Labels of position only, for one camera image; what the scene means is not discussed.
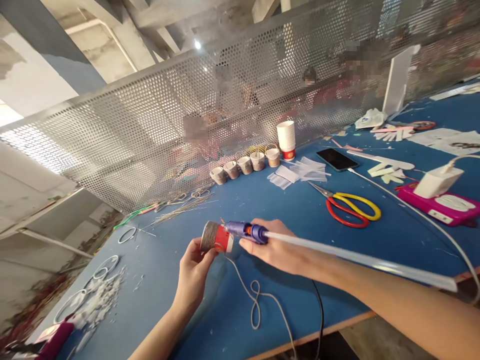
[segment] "green wire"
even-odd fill
[[[131,218],[133,218],[135,215],[138,215],[138,214],[141,213],[143,210],[150,209],[151,207],[152,207],[152,205],[147,206],[147,207],[144,207],[143,209],[140,209],[140,210],[137,210],[137,211],[132,212],[131,215],[130,215],[124,222],[118,224],[117,226],[114,226],[114,227],[113,227],[113,230],[116,230],[117,228],[125,225],[125,224],[128,223],[129,220],[130,220]]]

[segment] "white charger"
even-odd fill
[[[444,194],[464,173],[463,170],[450,164],[427,172],[416,186],[413,193],[425,199]]]

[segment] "perforated metal sheet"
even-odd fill
[[[4,126],[0,139],[129,213],[276,143],[280,121],[295,120],[299,146],[380,108],[390,60],[409,45],[424,45],[409,100],[480,72],[478,7],[311,2]],[[311,69],[316,80],[307,86]]]

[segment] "black phone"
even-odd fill
[[[358,162],[353,161],[333,148],[319,151],[316,154],[337,172],[342,172],[349,168],[353,169],[359,165]]]

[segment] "hand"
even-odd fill
[[[251,223],[262,225],[273,233],[295,236],[280,220],[266,221],[255,218]],[[309,261],[312,253],[312,250],[275,238],[269,238],[266,245],[259,245],[249,239],[242,238],[240,239],[240,246],[249,254],[262,259],[267,264],[295,275],[303,275],[302,268]]]
[[[197,310],[204,297],[205,280],[210,265],[217,256],[215,249],[206,253],[200,252],[200,237],[194,238],[180,260],[178,287],[176,288],[173,305],[181,311],[191,314]]]

